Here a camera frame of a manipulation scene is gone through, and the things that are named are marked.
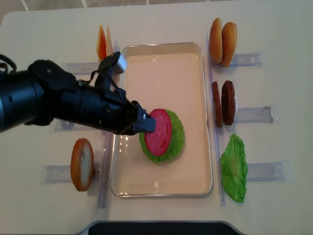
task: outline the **tray rim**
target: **tray rim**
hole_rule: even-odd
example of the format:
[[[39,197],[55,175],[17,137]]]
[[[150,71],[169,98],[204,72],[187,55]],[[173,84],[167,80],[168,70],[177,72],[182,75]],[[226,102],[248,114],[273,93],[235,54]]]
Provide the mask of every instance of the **tray rim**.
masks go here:
[[[201,196],[206,196],[213,187],[213,172],[212,172],[212,158],[211,158],[211,146],[210,146],[210,136],[209,136],[209,124],[208,124],[208,108],[207,108],[207,97],[206,97],[206,92],[205,92],[205,76],[204,76],[204,61],[203,61],[203,52],[201,47],[195,43],[195,42],[185,42],[185,43],[166,43],[166,44],[145,44],[145,45],[129,45],[126,46],[123,50],[121,55],[124,54],[124,51],[130,47],[155,47],[155,46],[168,46],[168,45],[195,45],[199,48],[200,54],[201,54],[201,64],[202,64],[202,70],[200,76],[203,78],[203,91],[204,91],[204,105],[205,105],[205,118],[206,118],[206,135],[207,135],[207,141],[208,141],[208,157],[209,157],[209,163],[210,163],[210,170],[211,170],[211,184],[209,185],[209,188],[206,192],[204,193],[157,193],[157,194],[126,194],[126,195],[120,195],[114,191],[112,188],[112,168],[113,168],[113,158],[114,158],[114,146],[115,146],[115,140],[116,140],[116,134],[112,135],[112,152],[111,152],[111,167],[110,167],[110,188],[111,191],[114,195],[120,197],[120,198],[133,198],[133,197],[201,197]]]

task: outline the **metal tray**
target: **metal tray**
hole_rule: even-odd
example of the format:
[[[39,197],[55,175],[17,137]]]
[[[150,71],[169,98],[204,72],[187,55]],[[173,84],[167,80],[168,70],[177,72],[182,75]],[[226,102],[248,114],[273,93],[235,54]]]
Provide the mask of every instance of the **metal tray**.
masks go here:
[[[196,196],[213,184],[203,60],[195,43],[129,46],[126,72],[118,85],[129,100],[150,112],[174,111],[185,130],[182,154],[155,164],[141,150],[139,135],[114,136],[111,189],[121,197]]]

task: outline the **robotic arm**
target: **robotic arm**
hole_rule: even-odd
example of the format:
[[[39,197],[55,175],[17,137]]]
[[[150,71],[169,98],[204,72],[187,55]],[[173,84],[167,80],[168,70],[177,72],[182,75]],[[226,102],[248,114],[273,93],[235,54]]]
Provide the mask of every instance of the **robotic arm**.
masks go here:
[[[49,125],[54,118],[106,130],[118,135],[153,132],[156,120],[112,80],[126,61],[120,52],[105,58],[90,81],[79,80],[49,60],[37,60],[27,70],[0,55],[0,132],[17,125]],[[94,87],[90,82],[98,77]]]

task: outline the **lettuce leaf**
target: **lettuce leaf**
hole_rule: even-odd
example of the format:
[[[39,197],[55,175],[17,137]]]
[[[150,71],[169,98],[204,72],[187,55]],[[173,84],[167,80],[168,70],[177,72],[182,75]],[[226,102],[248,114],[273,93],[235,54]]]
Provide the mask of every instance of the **lettuce leaf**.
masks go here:
[[[148,156],[148,158],[153,161],[154,163],[159,163],[163,161],[169,161],[175,157],[177,157],[180,152],[182,151],[184,140],[185,140],[185,132],[184,128],[181,124],[180,119],[178,116],[170,111],[165,109],[167,114],[170,116],[171,124],[172,124],[172,137],[170,145],[164,154],[161,156],[154,156],[147,148],[145,142],[145,134],[139,133],[139,141],[141,143],[142,152]]]
[[[244,142],[236,134],[230,136],[230,141],[220,162],[224,191],[234,201],[243,202],[246,193],[248,165]]]

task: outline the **white table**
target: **white table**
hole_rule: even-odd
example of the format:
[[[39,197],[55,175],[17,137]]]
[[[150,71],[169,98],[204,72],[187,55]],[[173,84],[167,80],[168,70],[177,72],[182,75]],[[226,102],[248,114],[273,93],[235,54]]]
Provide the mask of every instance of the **white table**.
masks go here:
[[[108,206],[70,184],[40,185],[40,164],[67,165],[74,142],[88,138],[102,148],[100,131],[51,133],[50,127],[19,126],[0,134],[0,233],[73,234],[97,221],[222,221],[244,234],[313,233],[313,28],[312,1],[222,1],[112,8],[18,12],[0,28],[0,52],[24,70],[37,59],[93,62],[99,24],[109,25],[121,48],[127,45],[196,42],[204,55],[206,34],[220,17],[238,28],[237,51],[264,51],[268,103],[278,105],[280,122],[271,132],[272,156],[249,161],[288,160],[291,183],[249,183],[246,200],[227,197],[220,206],[215,150],[211,149],[213,189],[202,198],[121,199],[111,191]],[[258,99],[246,102],[245,105]],[[212,128],[210,128],[213,146]],[[266,144],[260,140],[257,144]],[[245,140],[247,148],[253,144]]]

